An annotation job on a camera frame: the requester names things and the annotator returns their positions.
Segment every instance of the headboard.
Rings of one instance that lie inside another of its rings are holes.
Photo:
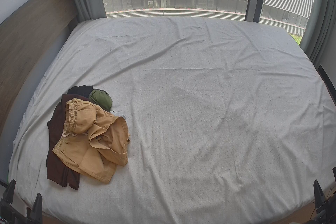
[[[0,24],[0,134],[29,72],[76,15],[74,0],[29,0]]]

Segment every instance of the green garment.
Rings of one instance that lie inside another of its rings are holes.
[[[99,105],[105,111],[111,111],[112,99],[106,91],[93,89],[89,95],[89,100]]]

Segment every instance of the green lawn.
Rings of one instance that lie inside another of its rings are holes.
[[[296,34],[291,34],[291,33],[290,33],[290,35],[292,36],[292,38],[294,38],[294,40],[296,41],[296,43],[298,45],[300,45],[302,37],[301,36],[297,36]]]

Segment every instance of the mattress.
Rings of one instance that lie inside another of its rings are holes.
[[[94,85],[124,111],[129,162],[78,191],[46,178],[61,94]],[[336,108],[284,29],[195,17],[79,24],[31,99],[9,179],[67,223],[267,223],[334,183]]]

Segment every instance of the bed sheet wrinkle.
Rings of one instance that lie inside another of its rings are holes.
[[[110,93],[131,143],[110,184],[81,177],[76,192],[46,179],[41,149],[61,94],[78,85]],[[35,91],[9,178],[67,223],[270,223],[312,200],[315,179],[334,181],[335,129],[324,83],[283,29],[98,19],[74,29]]]

